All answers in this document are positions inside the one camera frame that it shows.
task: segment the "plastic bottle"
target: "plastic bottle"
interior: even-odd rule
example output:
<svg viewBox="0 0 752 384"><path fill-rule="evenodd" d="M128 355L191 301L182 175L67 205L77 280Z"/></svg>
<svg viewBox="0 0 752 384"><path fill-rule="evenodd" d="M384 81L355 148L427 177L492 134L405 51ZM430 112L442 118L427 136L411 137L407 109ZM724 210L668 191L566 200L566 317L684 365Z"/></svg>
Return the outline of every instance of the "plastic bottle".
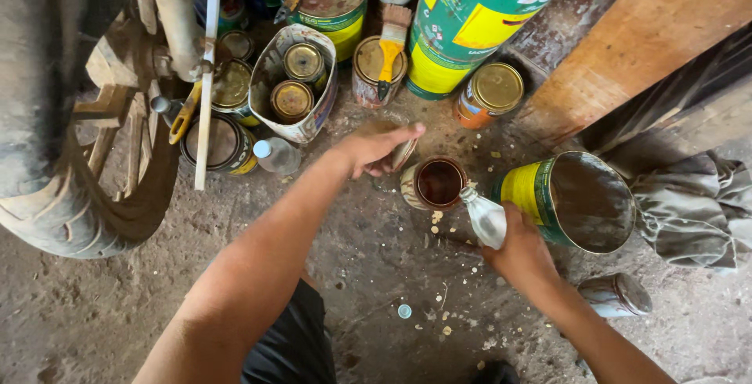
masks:
<svg viewBox="0 0 752 384"><path fill-rule="evenodd" d="M259 140L253 145L253 154L258 157L258 165L273 173L295 173L300 167L300 152L287 140L279 137L270 137L267 140Z"/></svg>
<svg viewBox="0 0 752 384"><path fill-rule="evenodd" d="M507 216L504 207L480 196L475 188L465 187L459 192L470 213L472 229L484 245L501 249L507 235Z"/></svg>

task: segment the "tire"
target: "tire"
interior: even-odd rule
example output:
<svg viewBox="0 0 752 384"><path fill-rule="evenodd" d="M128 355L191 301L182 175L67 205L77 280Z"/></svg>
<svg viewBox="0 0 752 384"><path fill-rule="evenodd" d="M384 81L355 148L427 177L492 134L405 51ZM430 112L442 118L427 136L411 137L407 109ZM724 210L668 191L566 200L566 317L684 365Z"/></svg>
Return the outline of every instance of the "tire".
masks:
<svg viewBox="0 0 752 384"><path fill-rule="evenodd" d="M132 195L113 202L94 178L70 127L49 184L31 195L0 199L0 222L45 252L68 258L106 258L149 238L165 216L179 151L161 119L152 159Z"/></svg>

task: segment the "green and yellow paint can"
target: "green and yellow paint can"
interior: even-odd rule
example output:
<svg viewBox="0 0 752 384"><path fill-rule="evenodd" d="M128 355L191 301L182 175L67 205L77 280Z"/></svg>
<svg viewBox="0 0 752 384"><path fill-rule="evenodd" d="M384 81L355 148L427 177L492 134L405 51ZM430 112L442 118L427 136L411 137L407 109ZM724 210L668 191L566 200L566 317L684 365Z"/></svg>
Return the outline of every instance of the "green and yellow paint can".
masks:
<svg viewBox="0 0 752 384"><path fill-rule="evenodd" d="M567 151L510 169L494 181L491 200L514 202L544 239L591 253L614 252L635 224L629 187L587 152Z"/></svg>
<svg viewBox="0 0 752 384"><path fill-rule="evenodd" d="M315 29L334 43L337 62L350 60L360 42L367 0L301 0L299 9L287 18Z"/></svg>
<svg viewBox="0 0 752 384"><path fill-rule="evenodd" d="M407 87L438 101L551 0L419 0Z"/></svg>

